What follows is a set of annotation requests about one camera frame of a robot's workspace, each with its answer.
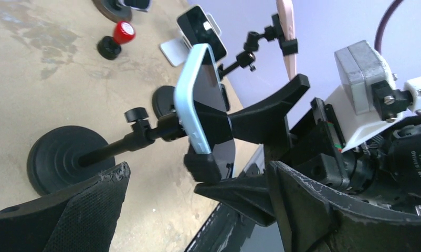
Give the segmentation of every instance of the lavender wall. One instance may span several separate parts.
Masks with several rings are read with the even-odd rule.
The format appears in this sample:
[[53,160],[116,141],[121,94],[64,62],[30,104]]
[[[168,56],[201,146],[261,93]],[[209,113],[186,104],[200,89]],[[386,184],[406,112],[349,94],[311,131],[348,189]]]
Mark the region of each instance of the lavender wall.
[[[392,0],[295,0],[296,35],[299,41],[298,72],[309,77],[311,89],[289,114],[293,126],[309,109],[314,96],[326,98],[339,85],[334,51],[366,39],[374,42],[375,30]],[[199,4],[222,29],[229,65],[243,49],[250,30],[262,32],[271,25],[275,0],[189,0]],[[421,76],[421,0],[404,1],[392,16],[382,45],[392,71],[405,80]],[[257,71],[237,69],[229,79],[243,104],[264,99],[288,82],[276,42],[262,41],[256,53]]]

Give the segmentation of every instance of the black mount base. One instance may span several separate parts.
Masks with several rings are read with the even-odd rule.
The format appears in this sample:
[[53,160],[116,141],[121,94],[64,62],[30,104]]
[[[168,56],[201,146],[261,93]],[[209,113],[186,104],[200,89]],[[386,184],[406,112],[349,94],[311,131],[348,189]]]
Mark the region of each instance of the black mount base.
[[106,18],[115,23],[132,20],[131,8],[121,6],[118,0],[93,0],[93,3]]
[[30,150],[27,162],[28,178],[41,196],[85,181],[115,166],[110,158],[83,168],[78,158],[107,145],[96,132],[79,126],[56,128],[43,135]]
[[108,59],[114,60],[121,53],[122,48],[118,45],[112,37],[105,36],[98,42],[98,52],[99,54]]
[[174,109],[173,92],[175,87],[161,86],[152,96],[152,108],[156,118],[160,118],[172,112]]

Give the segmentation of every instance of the red cap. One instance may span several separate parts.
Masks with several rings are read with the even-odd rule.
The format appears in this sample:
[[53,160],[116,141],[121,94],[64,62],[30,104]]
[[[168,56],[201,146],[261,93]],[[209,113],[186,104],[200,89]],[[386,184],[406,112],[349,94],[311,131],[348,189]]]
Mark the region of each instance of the red cap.
[[130,42],[135,37],[135,35],[135,29],[133,29],[133,27],[129,23],[125,21],[120,21],[114,29],[113,40],[118,45],[123,45],[125,43]]

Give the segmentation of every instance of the smartphone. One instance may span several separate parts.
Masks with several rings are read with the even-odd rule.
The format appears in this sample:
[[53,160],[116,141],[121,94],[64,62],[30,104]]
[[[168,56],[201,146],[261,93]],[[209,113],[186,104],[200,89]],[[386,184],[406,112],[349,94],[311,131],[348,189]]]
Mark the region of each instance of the smartphone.
[[180,15],[176,19],[176,23],[189,46],[209,44],[214,52],[215,61],[226,57],[227,50],[222,40],[199,5],[192,6]]
[[174,105],[197,154],[213,154],[222,178],[233,176],[235,141],[209,44],[194,45],[174,91]]

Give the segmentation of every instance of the screw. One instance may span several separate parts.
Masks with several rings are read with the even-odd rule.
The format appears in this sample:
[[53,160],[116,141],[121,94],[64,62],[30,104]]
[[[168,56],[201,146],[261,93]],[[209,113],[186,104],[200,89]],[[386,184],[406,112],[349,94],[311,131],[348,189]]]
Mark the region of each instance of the screw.
[[384,97],[385,105],[390,105],[394,103],[394,96],[386,96]]
[[418,96],[421,96],[421,89],[416,90],[418,92]]
[[391,118],[388,118],[387,120],[385,120],[387,123],[393,123],[394,121],[396,121],[396,118],[394,118],[394,117],[391,117]]
[[420,205],[415,206],[415,210],[416,210],[416,214],[418,216],[421,216],[421,206]]

